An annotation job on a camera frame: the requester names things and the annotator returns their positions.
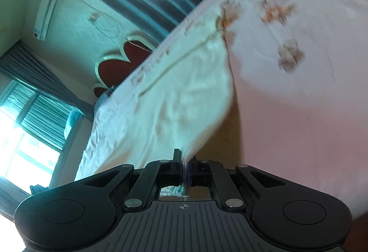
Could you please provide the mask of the red heart shaped headboard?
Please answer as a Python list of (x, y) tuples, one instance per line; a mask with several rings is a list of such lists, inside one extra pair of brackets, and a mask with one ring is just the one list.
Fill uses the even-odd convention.
[(150, 37), (136, 32), (128, 35), (118, 50), (104, 54), (95, 64), (98, 79), (93, 87), (95, 97), (101, 97), (104, 91), (123, 82), (156, 47)]

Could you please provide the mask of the bright window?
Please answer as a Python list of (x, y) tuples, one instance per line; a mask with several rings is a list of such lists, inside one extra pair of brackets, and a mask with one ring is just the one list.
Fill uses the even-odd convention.
[(1, 176), (21, 190), (47, 188), (81, 112), (11, 82), (1, 94)]

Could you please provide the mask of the pink floral bed sheet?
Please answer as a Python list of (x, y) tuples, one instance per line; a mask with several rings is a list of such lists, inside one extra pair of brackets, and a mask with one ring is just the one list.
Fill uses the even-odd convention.
[(194, 157), (246, 163), (365, 214), (367, 0), (204, 0), (183, 22), (207, 7), (224, 9), (234, 96)]

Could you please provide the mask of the white air conditioner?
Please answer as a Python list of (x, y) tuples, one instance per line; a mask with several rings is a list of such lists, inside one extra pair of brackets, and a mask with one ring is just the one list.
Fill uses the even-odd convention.
[(34, 38), (44, 41), (46, 39), (52, 16), (59, 0), (41, 0), (33, 29)]

